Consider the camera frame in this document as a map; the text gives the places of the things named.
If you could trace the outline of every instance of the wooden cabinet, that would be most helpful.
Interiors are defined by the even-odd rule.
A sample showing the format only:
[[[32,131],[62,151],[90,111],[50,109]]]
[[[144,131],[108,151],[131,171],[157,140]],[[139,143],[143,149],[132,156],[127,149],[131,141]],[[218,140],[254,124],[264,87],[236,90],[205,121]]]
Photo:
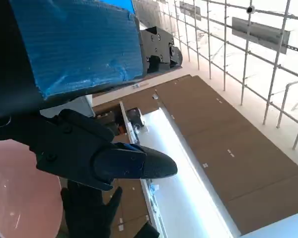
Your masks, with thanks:
[[[226,208],[242,234],[294,215],[298,213],[298,175],[234,199]]]
[[[113,186],[114,186],[114,188],[112,190],[107,191],[107,192],[105,192],[105,191],[102,192],[104,204],[107,204],[111,200],[111,198],[114,195],[116,189],[118,188],[119,185],[118,185],[118,181],[117,180],[115,180],[113,182]],[[123,222],[124,222],[123,221],[123,210],[122,210],[122,205],[120,204],[119,207],[118,207],[118,209],[117,209],[117,212],[116,212],[114,221],[112,223],[112,226],[117,226],[117,225],[119,225],[119,224],[121,224]]]
[[[123,189],[121,203],[124,222],[128,222],[148,214],[140,180],[119,179],[119,186]]]
[[[145,115],[159,109],[157,100],[152,97],[154,94],[154,88],[149,88],[127,95],[121,100],[124,103],[125,110],[139,108],[141,113]]]
[[[138,107],[143,114],[154,111],[155,92],[242,235],[298,213],[298,166],[206,82],[184,76],[126,96],[125,107]],[[142,217],[145,222],[140,184],[121,184],[128,191],[122,199],[123,219],[128,223]]]

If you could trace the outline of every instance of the blue tape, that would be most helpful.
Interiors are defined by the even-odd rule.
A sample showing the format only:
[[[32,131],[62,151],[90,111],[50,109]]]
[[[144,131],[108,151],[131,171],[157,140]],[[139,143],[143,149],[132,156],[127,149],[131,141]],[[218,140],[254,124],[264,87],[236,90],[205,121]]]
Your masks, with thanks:
[[[10,0],[43,98],[143,73],[135,15],[93,0]]]
[[[128,11],[135,13],[134,6],[131,0],[100,0],[108,4],[112,4]]]

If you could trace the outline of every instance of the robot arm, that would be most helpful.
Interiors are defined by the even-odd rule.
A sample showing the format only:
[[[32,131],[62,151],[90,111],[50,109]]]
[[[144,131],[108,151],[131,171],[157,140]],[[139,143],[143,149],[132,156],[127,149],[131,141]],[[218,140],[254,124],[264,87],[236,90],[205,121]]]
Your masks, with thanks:
[[[36,154],[37,168],[40,170],[101,190],[110,190],[111,182],[115,178],[152,179],[177,173],[176,164],[168,156],[137,145],[112,144],[113,135],[110,130],[77,112],[63,110],[52,119],[38,113],[40,109],[63,104],[78,96],[135,83],[149,73],[168,71],[179,67],[182,63],[181,52],[174,47],[171,34],[157,27],[140,31],[138,20],[128,11],[107,6],[102,2],[93,2],[87,7],[84,3],[75,5],[76,1],[68,2],[70,7],[77,7],[86,14],[72,10],[68,5],[54,7],[51,11],[50,1],[0,0],[0,140],[13,139],[28,145],[29,149]],[[50,22],[52,26],[37,22],[34,13],[26,15],[34,15],[32,21],[23,19],[25,16],[22,15],[24,13],[22,6],[29,5],[35,12],[39,4],[43,5],[37,14],[40,15],[44,11],[47,14],[41,17],[55,15],[54,11],[58,9],[57,21]],[[116,17],[113,19],[120,19],[119,16],[121,16],[123,21],[127,21],[125,23],[129,25],[128,30],[136,35],[133,38],[136,39],[136,46],[125,48],[124,44],[118,44],[120,48],[115,51],[104,52],[110,55],[88,58],[89,54],[99,56],[99,54],[93,54],[94,51],[101,49],[99,45],[107,47],[108,39],[101,37],[101,40],[92,43],[95,49],[91,48],[89,52],[78,47],[77,55],[80,57],[73,59],[75,51],[64,50],[57,45],[54,36],[48,37],[47,29],[66,31],[63,33],[73,37],[74,34],[70,33],[75,33],[77,25],[94,19],[95,12],[88,14],[91,10],[98,14],[103,11],[111,12]],[[41,30],[39,33],[42,37],[38,32],[28,31],[29,23]],[[73,24],[73,29],[69,28],[68,24]],[[97,26],[95,31],[99,29],[104,30],[104,27]],[[88,36],[93,38],[95,33],[85,35],[83,43]],[[46,48],[47,43],[59,47],[54,48],[54,51],[57,51],[55,54],[53,54],[54,51],[52,54],[47,54],[50,50]],[[33,45],[36,47],[35,52],[40,54],[33,53],[34,50],[31,47]],[[134,68],[129,64],[129,60],[133,61],[131,55],[140,59],[141,70],[138,73],[135,73]],[[64,58],[65,62],[71,60],[72,63],[70,67],[65,63],[62,65],[63,68],[57,68],[51,62],[42,61],[46,60],[47,56],[50,56],[50,61],[54,63],[60,62],[58,57],[72,57]],[[81,64],[82,60],[86,61],[87,66]],[[111,67],[102,71],[99,67],[102,65]],[[51,72],[43,78],[51,80],[49,87],[45,87],[46,85],[43,84],[45,81],[40,81],[42,69]],[[54,77],[64,74],[64,71],[67,72],[67,76],[61,76],[62,80]]]

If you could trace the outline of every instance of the screw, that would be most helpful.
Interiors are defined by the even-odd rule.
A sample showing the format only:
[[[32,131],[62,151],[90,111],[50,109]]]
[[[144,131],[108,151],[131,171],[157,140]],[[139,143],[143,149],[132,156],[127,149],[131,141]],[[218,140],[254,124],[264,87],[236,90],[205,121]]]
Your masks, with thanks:
[[[70,134],[71,132],[72,132],[72,127],[71,126],[67,125],[67,126],[64,127],[63,133]]]
[[[48,154],[48,156],[46,157],[46,160],[49,161],[49,162],[53,162],[53,161],[56,160],[56,158],[57,158],[56,155],[54,155],[54,154]]]
[[[170,46],[170,55],[171,55],[171,56],[174,56],[174,49],[173,49],[172,46]]]

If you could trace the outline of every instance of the black bolt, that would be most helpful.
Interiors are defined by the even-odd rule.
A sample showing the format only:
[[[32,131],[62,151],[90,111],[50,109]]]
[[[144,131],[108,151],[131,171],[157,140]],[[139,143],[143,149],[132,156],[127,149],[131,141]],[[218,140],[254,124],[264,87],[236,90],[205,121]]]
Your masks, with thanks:
[[[246,10],[247,13],[252,13],[254,8],[252,6],[249,6]]]
[[[56,160],[57,156],[54,155],[54,154],[48,154],[45,158],[46,158],[47,161],[53,162],[53,161]]]
[[[72,132],[72,127],[69,126],[69,125],[65,126],[64,129],[63,129],[63,132],[65,134],[70,134]]]

